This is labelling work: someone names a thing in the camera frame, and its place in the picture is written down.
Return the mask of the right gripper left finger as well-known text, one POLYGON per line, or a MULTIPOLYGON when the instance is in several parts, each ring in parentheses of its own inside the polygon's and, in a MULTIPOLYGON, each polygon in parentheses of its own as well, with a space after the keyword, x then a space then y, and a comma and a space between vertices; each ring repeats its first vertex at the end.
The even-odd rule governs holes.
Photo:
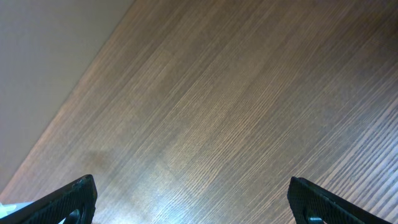
POLYGON ((87 174, 1 218, 1 224, 91 224, 97 196, 94 178, 87 174))

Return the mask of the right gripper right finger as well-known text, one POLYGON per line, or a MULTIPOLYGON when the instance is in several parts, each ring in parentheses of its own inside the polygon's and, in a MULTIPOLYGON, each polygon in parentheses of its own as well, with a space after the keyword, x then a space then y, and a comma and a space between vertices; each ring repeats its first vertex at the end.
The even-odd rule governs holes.
POLYGON ((287 198, 300 224, 390 224, 302 177, 290 179, 287 198))

